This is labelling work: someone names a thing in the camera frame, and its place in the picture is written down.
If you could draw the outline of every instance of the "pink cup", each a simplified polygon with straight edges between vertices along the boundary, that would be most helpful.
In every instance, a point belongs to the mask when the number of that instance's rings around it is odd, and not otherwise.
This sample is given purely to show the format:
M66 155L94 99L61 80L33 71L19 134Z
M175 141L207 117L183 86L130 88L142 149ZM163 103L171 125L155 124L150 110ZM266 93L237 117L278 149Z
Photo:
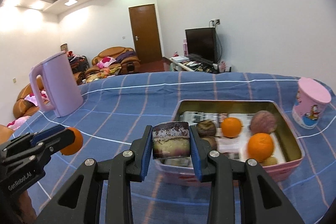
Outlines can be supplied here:
M292 116L301 127L313 129L330 103L331 95L324 86L313 79L302 77L298 84L299 90Z

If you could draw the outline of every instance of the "pink tin box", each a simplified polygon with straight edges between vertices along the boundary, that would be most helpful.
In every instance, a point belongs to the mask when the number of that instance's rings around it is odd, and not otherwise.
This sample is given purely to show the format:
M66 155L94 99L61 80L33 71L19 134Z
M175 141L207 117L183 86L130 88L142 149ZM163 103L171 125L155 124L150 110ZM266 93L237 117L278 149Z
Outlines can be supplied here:
M310 78L301 78L298 85L292 110L293 119L301 127L313 129L330 103L331 95L324 86Z
M274 137L281 150L282 163L265 166L265 170L276 182L288 178L299 166L305 152L296 139L292 130L293 125L286 115L273 101L227 101L227 100L182 100L177 105L173 121L181 121L186 111L199 113L246 113L252 115L260 110L273 113L277 119L277 129ZM189 167L171 166L164 164L163 160L156 160L157 169L163 174L163 181L184 186L209 186L209 183L200 183L194 175L194 169Z

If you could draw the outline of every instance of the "blue checkered tablecloth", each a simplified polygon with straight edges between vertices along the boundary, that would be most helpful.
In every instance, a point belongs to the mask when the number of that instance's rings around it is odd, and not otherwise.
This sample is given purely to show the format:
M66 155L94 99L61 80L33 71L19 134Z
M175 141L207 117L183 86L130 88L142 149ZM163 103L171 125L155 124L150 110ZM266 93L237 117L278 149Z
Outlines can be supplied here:
M336 97L327 106L318 126L306 130L291 116L297 93L297 77L252 73L156 72L115 76L80 86L84 104L74 113L57 118L53 111L37 112L16 131L18 136L56 124L76 127L84 136L75 155L53 155L46 176L29 189L37 213L87 158L113 158L142 136L145 126L172 119L180 100L272 100L293 122L306 156L301 165L280 182L305 223L314 224L336 196ZM132 183L134 223L206 223L210 189L165 184L151 160L143 183ZM105 217L106 184L103 189L101 223ZM240 223L236 191L236 223Z

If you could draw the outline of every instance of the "person's hand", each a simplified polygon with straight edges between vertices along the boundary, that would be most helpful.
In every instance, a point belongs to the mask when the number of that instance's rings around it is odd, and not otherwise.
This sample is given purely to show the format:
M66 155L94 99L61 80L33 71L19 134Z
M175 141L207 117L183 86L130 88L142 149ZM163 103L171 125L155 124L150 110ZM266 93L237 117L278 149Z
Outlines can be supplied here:
M30 199L28 192L24 191L18 199L18 206L21 210L20 218L23 223L33 224L36 220L36 212L32 206L32 200Z
M6 142L11 137L13 132L14 131L10 128L0 125L0 144ZM22 222L25 224L33 224L37 216L27 191L24 191L19 196L17 206L21 211L19 218L22 220Z

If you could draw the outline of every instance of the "brown leather sofa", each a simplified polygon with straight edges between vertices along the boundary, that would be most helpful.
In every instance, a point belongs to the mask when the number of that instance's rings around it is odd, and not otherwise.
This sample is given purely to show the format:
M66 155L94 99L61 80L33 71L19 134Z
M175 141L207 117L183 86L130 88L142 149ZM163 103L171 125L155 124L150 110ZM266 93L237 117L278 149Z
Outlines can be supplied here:
M104 57L110 56L113 58L117 58L120 54L126 52L127 50L134 51L134 49L128 47L107 48L106 50L99 53L98 56L92 59L93 66L85 72L85 75L89 75L94 72L99 72L100 70L103 70L100 69L96 64L100 62ZM140 70L140 61L137 56L130 56L126 57L121 63L114 63L109 66L110 69L115 67L121 67L122 74L138 73Z
M13 133L14 133L14 130L0 124L0 144L6 142Z
M83 72L75 73L73 77L79 85L82 82ZM37 78L37 85L40 90L44 89L41 77ZM16 119L19 119L23 116L32 116L39 110L38 106L35 106L33 103L25 100L25 97L30 93L33 93L30 84L26 85L19 93L13 106L13 114Z

